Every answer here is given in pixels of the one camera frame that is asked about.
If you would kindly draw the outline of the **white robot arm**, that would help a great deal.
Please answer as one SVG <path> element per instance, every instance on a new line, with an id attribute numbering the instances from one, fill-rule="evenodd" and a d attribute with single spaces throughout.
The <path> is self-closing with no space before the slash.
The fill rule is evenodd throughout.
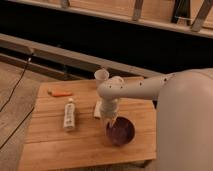
<path id="1" fill-rule="evenodd" d="M 97 92 L 106 118 L 116 115 L 120 98 L 157 102 L 156 171 L 213 171 L 213 68 L 130 83 L 112 77 Z"/>

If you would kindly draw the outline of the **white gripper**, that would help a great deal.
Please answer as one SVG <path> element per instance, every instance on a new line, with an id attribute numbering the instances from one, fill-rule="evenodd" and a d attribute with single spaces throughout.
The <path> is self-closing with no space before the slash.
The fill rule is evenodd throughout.
<path id="1" fill-rule="evenodd" d="M 100 114 L 105 119 L 105 127 L 110 127 L 110 119 L 113 119 L 112 127 L 115 127 L 118 123 L 118 117 L 116 117 L 118 111 L 118 100 L 101 100 Z"/>

